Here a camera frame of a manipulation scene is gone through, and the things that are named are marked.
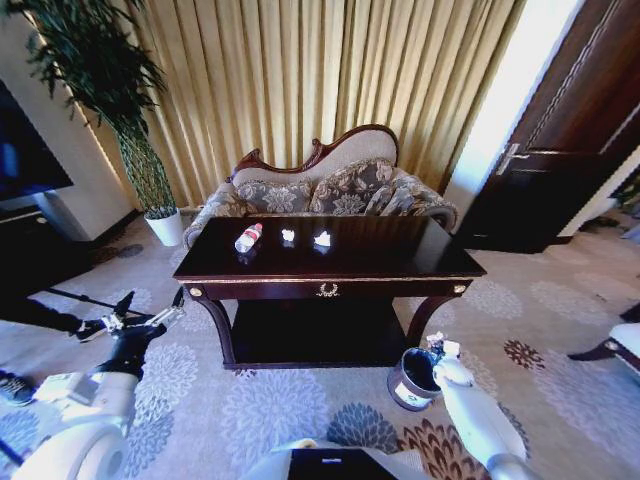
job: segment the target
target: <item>floral cushion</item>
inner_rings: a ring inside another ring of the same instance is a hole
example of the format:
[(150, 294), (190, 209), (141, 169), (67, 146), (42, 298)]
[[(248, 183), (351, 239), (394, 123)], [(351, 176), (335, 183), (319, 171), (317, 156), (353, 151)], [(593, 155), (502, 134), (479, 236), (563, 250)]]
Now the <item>floral cushion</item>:
[(389, 184), (392, 174), (393, 164), (383, 158), (354, 162), (318, 183), (309, 209), (323, 214), (361, 214), (373, 194)]
[(191, 248), (211, 217), (244, 217), (254, 209), (247, 205), (232, 185), (223, 183), (216, 192), (207, 199), (198, 216), (184, 232), (184, 245)]
[(451, 230), (457, 220), (458, 211), (451, 202), (424, 185), (413, 175), (396, 177), (392, 186), (393, 197), (380, 215), (421, 215), (430, 216), (445, 230)]
[(378, 189), (376, 193), (373, 194), (371, 200), (367, 204), (367, 208), (364, 209), (365, 215), (380, 215), (380, 212), (384, 209), (384, 207), (391, 200), (391, 196), (393, 195), (393, 188), (391, 185), (383, 185)]
[(259, 213), (306, 212), (311, 197), (311, 182), (281, 184), (251, 180), (239, 185), (237, 192)]

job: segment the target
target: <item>dark wooden door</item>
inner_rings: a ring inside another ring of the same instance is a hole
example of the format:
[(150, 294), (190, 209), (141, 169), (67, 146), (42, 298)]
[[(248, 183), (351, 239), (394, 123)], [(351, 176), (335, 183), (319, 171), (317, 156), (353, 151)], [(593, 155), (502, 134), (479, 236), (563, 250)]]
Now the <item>dark wooden door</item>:
[(640, 140), (640, 0), (587, 0), (460, 228), (536, 252)]

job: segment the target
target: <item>television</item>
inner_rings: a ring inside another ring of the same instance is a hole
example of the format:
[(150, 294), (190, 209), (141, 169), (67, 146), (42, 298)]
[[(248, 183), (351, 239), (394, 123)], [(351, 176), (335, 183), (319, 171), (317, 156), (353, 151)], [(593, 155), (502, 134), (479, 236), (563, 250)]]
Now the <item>television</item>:
[(0, 200), (71, 185), (71, 179), (0, 80)]

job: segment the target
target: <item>carpet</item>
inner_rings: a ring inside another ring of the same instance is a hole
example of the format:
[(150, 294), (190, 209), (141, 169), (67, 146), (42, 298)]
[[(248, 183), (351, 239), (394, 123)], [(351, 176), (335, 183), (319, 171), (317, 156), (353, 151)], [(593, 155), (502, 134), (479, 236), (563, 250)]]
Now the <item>carpet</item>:
[[(58, 288), (106, 302), (134, 289), (133, 308), (157, 312), (178, 288), (171, 275), (184, 254), (163, 247), (139, 218), (105, 247), (103, 263)], [(489, 274), (441, 307), (427, 333), (441, 330), (462, 344), (462, 361), (499, 401), (544, 478), (639, 478), (638, 378), (619, 361), (578, 363), (566, 353), (598, 344), (640, 299), (640, 247), (604, 229), (542, 254), (472, 255)], [(107, 313), (46, 293), (34, 298), (82, 318)], [(420, 301), (395, 300), (404, 328)], [(232, 316), (234, 302), (224, 303)], [(149, 349), (126, 478), (235, 479), (271, 448), (301, 437), (388, 453), (416, 449), (434, 478), (487, 478), (442, 400), (423, 412), (403, 410), (387, 392), (387, 368), (226, 371), (208, 314), (193, 302), (185, 308), (187, 318)], [(107, 336), (80, 345), (0, 321), (0, 368), (35, 382), (89, 370), (110, 348)], [(0, 404), (0, 438), (22, 455), (59, 428), (49, 405)], [(10, 471), (0, 454), (0, 479)]]

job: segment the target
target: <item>beige curtain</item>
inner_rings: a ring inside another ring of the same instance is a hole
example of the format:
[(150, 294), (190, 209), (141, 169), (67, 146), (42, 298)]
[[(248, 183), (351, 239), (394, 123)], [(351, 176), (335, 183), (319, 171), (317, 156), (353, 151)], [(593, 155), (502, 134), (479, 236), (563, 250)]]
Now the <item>beige curtain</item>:
[(365, 123), (443, 189), (523, 0), (153, 0), (137, 40), (166, 73), (148, 115), (176, 200), (196, 206), (253, 148), (302, 163)]

